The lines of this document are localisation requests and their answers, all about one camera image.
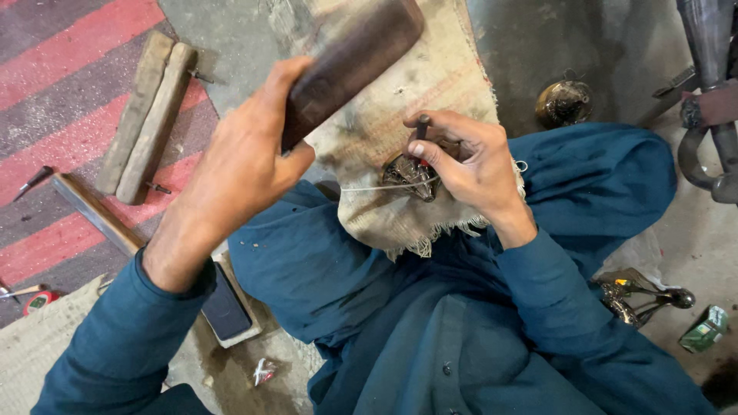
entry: wrist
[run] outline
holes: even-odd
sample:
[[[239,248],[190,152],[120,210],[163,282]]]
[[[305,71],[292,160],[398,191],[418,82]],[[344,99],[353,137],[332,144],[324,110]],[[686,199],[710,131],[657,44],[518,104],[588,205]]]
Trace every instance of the wrist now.
[[[538,227],[530,208],[522,201],[506,209],[481,209],[489,220],[504,249],[521,247],[538,235]]]
[[[164,291],[188,291],[207,257],[226,237],[198,222],[195,213],[172,203],[143,253],[144,271]]]

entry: teal clothing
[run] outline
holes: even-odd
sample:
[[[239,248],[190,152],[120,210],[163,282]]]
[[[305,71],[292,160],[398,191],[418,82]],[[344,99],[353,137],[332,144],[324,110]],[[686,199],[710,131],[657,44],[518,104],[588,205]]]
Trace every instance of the teal clothing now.
[[[586,282],[671,202],[668,145],[588,123],[510,147],[529,165],[539,225],[522,247],[503,252],[490,227],[476,238],[455,231],[432,258],[393,263],[351,238],[307,182],[229,237],[240,285],[326,359],[308,384],[314,412],[714,414],[676,360]],[[159,390],[213,289],[213,265],[172,295],[148,280],[141,256],[79,326],[34,414],[207,413],[187,385]]]

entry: white string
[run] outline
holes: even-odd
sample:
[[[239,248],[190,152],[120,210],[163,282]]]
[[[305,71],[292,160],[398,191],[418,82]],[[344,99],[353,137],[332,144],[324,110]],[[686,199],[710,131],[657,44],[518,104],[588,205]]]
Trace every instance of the white string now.
[[[517,163],[522,163],[522,164],[525,165],[525,167],[522,168],[522,169],[520,167],[518,168],[518,171],[520,173],[522,173],[523,171],[528,170],[528,163],[527,162],[524,162],[522,160],[518,160],[518,161],[515,162],[515,164],[517,164]],[[432,182],[433,180],[440,179],[440,178],[441,178],[440,176],[436,176],[436,177],[433,177],[432,179],[424,180],[423,182],[413,183],[413,184],[410,184],[410,185],[391,185],[391,186],[377,186],[375,188],[353,188],[353,189],[344,189],[344,188],[341,188],[341,191],[342,192],[360,192],[360,191],[382,191],[384,189],[414,188],[414,187],[417,187],[417,186],[420,186],[420,185],[425,185],[427,183]]]
[[[341,188],[342,192],[358,192],[358,191],[382,191],[384,189],[402,189],[402,188],[414,188],[420,185],[425,185],[427,183],[432,182],[433,180],[440,179],[440,176],[433,177],[432,179],[425,180],[420,183],[413,183],[411,185],[392,185],[392,186],[379,186],[376,188],[354,188],[354,189],[344,189]]]

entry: red tape roll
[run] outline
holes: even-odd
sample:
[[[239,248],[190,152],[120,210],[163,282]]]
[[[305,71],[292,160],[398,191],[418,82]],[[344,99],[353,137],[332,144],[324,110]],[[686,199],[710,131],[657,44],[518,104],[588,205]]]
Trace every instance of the red tape roll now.
[[[36,293],[23,307],[23,315],[28,315],[37,309],[59,299],[59,294],[53,291],[41,291]]]

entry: teal sleeve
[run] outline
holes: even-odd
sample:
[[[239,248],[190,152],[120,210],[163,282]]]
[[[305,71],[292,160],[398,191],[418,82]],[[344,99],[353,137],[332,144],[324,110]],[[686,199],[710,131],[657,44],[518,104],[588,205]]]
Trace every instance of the teal sleeve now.
[[[536,350],[609,414],[715,414],[669,354],[607,310],[544,231],[497,263]]]
[[[131,414],[160,401],[169,361],[213,291],[215,267],[208,259],[189,292],[172,294],[148,279],[142,253],[79,325],[32,414]]]

